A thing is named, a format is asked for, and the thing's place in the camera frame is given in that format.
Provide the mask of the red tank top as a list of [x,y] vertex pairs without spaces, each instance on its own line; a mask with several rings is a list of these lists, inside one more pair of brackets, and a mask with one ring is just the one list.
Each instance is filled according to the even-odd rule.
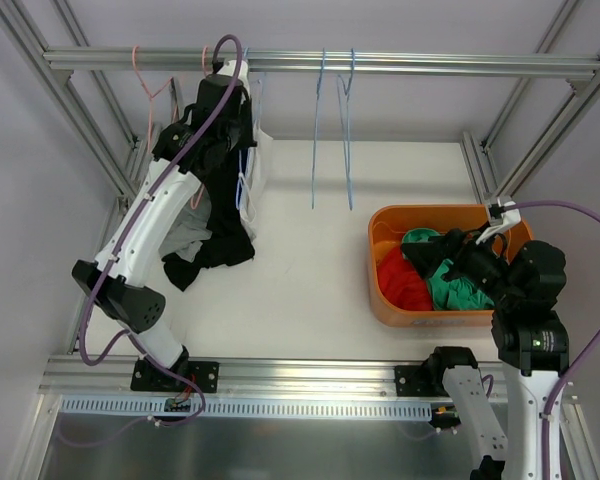
[[392,248],[377,266],[379,289],[396,308],[432,311],[433,301],[427,284],[406,260],[399,246]]

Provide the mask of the blue hanger of green top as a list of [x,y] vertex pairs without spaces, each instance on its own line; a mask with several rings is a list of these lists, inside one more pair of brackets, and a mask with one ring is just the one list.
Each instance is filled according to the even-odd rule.
[[311,209],[315,209],[316,201],[316,172],[317,172],[317,146],[318,146],[318,135],[319,135],[319,122],[320,122],[320,108],[321,108],[321,94],[322,94],[322,83],[324,78],[324,70],[326,66],[326,49],[321,51],[320,68],[316,81],[316,92],[315,92],[315,108],[314,108],[314,125],[313,125],[313,139],[312,139],[312,150],[311,150],[311,178],[310,178],[310,201]]

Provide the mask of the blue hanger of red top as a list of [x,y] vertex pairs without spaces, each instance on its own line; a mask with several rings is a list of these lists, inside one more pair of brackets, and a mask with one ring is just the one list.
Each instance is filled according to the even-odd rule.
[[344,173],[345,173],[345,185],[347,193],[347,204],[350,211],[354,209],[354,198],[353,198],[353,181],[351,176],[352,167],[352,149],[351,149],[351,113],[350,113],[350,99],[351,90],[353,86],[353,79],[356,67],[356,53],[352,49],[350,51],[350,70],[349,77],[345,79],[342,74],[339,74],[336,78],[336,92],[338,98],[339,107],[339,119],[342,133],[343,143],[343,158],[344,158]]

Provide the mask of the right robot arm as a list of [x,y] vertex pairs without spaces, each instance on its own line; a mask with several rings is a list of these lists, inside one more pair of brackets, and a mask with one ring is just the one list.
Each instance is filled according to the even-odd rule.
[[437,347],[409,378],[448,396],[469,439],[472,479],[560,477],[560,437],[552,412],[569,366],[569,338],[554,306],[566,284],[564,253],[539,240],[524,243],[512,260],[495,253],[476,232],[453,229],[425,242],[405,242],[403,256],[423,279],[450,260],[446,276],[466,278],[493,303],[491,335],[507,389],[508,421],[500,425],[467,347]]

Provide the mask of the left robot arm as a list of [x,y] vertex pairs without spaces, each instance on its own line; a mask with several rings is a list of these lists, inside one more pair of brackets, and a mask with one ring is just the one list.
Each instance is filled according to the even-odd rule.
[[143,190],[92,262],[79,260],[72,277],[99,308],[122,325],[143,355],[146,378],[164,391],[191,384],[189,354],[161,317],[165,297],[146,285],[150,261],[187,200],[204,188],[218,213],[235,192],[242,151],[254,146],[250,95],[236,77],[210,75],[190,114],[165,128]]

